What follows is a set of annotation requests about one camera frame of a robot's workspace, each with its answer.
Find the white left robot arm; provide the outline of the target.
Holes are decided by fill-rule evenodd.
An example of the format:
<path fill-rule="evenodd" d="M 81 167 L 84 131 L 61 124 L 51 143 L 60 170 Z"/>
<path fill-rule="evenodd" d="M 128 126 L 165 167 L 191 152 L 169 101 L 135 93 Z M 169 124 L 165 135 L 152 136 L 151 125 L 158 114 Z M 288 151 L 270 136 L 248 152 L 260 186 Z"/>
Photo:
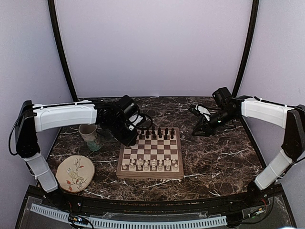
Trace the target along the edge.
<path fill-rule="evenodd" d="M 82 100 L 60 104 L 34 104 L 25 101 L 8 136 L 11 155 L 22 158 L 49 201 L 57 208 L 67 204 L 39 145 L 39 135 L 55 133 L 72 125 L 98 125 L 125 146 L 135 144 L 145 121 L 137 103 L 125 95 L 117 101 Z"/>

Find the white chess queen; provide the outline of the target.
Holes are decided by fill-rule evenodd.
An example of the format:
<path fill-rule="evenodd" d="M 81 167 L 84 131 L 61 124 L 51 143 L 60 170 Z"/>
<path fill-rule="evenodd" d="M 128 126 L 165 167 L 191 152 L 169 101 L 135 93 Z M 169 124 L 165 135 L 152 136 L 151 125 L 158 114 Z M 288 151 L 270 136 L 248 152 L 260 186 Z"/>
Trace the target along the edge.
<path fill-rule="evenodd" d="M 144 165 L 143 165 L 143 170 L 148 171 L 149 170 L 149 161 L 145 160 Z"/>

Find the white chess bishop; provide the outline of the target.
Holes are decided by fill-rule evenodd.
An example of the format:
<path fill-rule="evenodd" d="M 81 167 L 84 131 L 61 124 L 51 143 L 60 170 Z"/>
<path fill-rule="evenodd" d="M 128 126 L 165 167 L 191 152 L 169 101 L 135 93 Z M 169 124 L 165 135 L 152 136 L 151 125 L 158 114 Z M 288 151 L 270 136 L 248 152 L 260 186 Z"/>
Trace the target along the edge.
<path fill-rule="evenodd" d="M 163 169 L 163 161 L 160 160 L 158 165 L 158 171 L 162 171 L 162 169 Z"/>
<path fill-rule="evenodd" d="M 138 165 L 137 165 L 137 170 L 138 170 L 138 171 L 142 171 L 142 165 L 141 165 L 141 163 L 138 163 Z"/>

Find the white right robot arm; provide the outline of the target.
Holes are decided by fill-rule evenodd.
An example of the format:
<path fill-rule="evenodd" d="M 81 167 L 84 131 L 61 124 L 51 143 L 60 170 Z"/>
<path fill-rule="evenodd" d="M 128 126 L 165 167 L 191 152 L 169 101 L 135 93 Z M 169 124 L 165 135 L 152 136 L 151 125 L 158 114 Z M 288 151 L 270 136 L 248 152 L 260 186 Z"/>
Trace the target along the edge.
<path fill-rule="evenodd" d="M 215 135 L 217 128 L 237 118 L 247 122 L 264 160 L 268 162 L 255 178 L 254 188 L 243 197 L 243 203 L 253 207 L 262 198 L 260 191 L 305 158 L 305 107 L 271 102 L 256 96 L 234 97 L 226 87 L 217 89 L 212 97 L 216 102 L 215 108 L 203 104 L 189 106 L 189 111 L 199 118 L 192 135 Z"/>

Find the wooden chess board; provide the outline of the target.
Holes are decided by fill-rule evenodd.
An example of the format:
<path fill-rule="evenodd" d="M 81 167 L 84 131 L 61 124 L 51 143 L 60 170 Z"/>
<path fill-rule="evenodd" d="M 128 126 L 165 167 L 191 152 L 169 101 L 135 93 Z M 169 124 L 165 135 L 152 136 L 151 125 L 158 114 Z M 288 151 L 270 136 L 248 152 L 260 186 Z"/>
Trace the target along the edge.
<path fill-rule="evenodd" d="M 174 128 L 174 138 L 170 138 L 171 129 Z M 137 170 L 138 159 L 142 159 L 142 171 Z M 169 158 L 171 171 L 166 171 L 166 158 Z M 177 160 L 179 171 L 173 170 L 172 159 Z M 149 170 L 144 171 L 145 160 L 149 161 Z M 156 160 L 156 170 L 151 171 L 151 161 Z M 158 171 L 159 161 L 163 161 L 162 171 Z M 134 163 L 134 170 L 129 169 L 129 164 Z M 184 177 L 183 160 L 181 152 L 180 129 L 178 127 L 160 127 L 155 131 L 150 130 L 148 134 L 139 134 L 136 144 L 133 146 L 121 145 L 118 159 L 116 176 L 118 178 L 130 179 L 182 179 Z"/>

